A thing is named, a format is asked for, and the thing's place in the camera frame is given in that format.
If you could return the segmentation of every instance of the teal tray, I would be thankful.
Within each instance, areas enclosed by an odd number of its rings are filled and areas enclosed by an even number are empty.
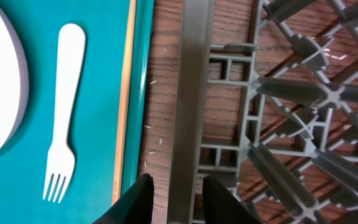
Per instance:
[[[154,1],[138,1],[123,191],[136,179]],[[91,223],[110,206],[129,0],[0,0],[22,42],[30,95],[24,120],[0,150],[0,223]],[[42,200],[52,141],[58,31],[86,33],[84,65],[71,119],[76,156],[60,204]]]

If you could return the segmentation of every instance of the white plastic fork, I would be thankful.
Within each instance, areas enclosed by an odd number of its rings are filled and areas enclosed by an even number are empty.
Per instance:
[[[73,175],[75,157],[67,144],[67,136],[84,50],[85,33],[83,29],[76,24],[64,25],[60,29],[58,40],[55,119],[52,143],[48,151],[44,200],[50,185],[48,201],[55,192],[53,198],[53,202],[55,202],[61,190],[58,201],[60,203]]]

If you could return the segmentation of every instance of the black object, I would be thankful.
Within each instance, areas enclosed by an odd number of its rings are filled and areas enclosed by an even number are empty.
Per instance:
[[[94,224],[149,224],[153,197],[153,178],[143,174]],[[203,206],[206,224],[261,224],[212,176],[203,181]]]
[[[203,180],[205,224],[261,224],[214,177]]]
[[[143,174],[94,224],[148,224],[152,222],[154,182]]]

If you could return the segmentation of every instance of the fork handle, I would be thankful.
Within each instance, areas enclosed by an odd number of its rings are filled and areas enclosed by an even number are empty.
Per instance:
[[[84,30],[76,24],[64,25],[58,40],[53,142],[67,142],[84,51]]]

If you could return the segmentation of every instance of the wood grain surface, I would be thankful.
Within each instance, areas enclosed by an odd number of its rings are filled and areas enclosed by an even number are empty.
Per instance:
[[[356,0],[344,1],[351,5]],[[228,42],[245,42],[251,14],[251,0],[216,0],[212,42],[226,44]],[[170,160],[172,153],[173,124],[175,118],[175,102],[178,79],[178,61],[180,44],[181,12],[183,0],[155,0],[154,30],[150,46],[148,82],[157,82],[147,86],[144,124],[142,133],[142,149],[139,159],[139,173],[149,173],[154,178],[155,196],[153,223],[166,223],[168,205],[168,184],[170,175]],[[321,31],[335,24],[336,16],[323,0],[317,0],[305,10],[287,20],[295,33],[318,36]],[[330,66],[326,70],[328,77],[333,77],[352,62],[358,59],[358,47],[346,30],[341,30],[335,36],[334,43],[329,47],[330,54],[342,56],[345,59],[330,58]],[[261,31],[259,37],[260,50],[257,52],[256,70],[260,75],[268,76],[276,66],[292,54],[290,44],[273,23]],[[222,65],[210,63],[209,76],[220,76]],[[244,66],[234,64],[233,79],[243,77]],[[308,80],[317,79],[306,67],[290,70],[282,78]],[[208,85],[206,109],[204,116],[204,138],[234,140],[240,102],[240,88],[236,86]],[[296,106],[289,101],[283,101],[289,108]],[[358,111],[358,105],[351,104]],[[277,122],[283,120],[281,112],[267,100],[262,134],[269,132]],[[330,139],[342,131],[347,121],[340,111],[335,111],[331,124]],[[275,144],[291,145],[293,139],[274,139]],[[291,168],[303,160],[302,157],[277,156],[287,167]],[[337,182],[320,170],[311,166],[303,172],[306,188],[319,197],[336,186]],[[239,195],[244,200],[266,186],[255,167],[245,161],[241,168],[241,185]],[[265,223],[280,223],[288,218],[288,213],[280,203],[264,198],[256,204],[258,212]],[[329,205],[322,209],[322,215],[328,220],[334,220],[346,211]]]

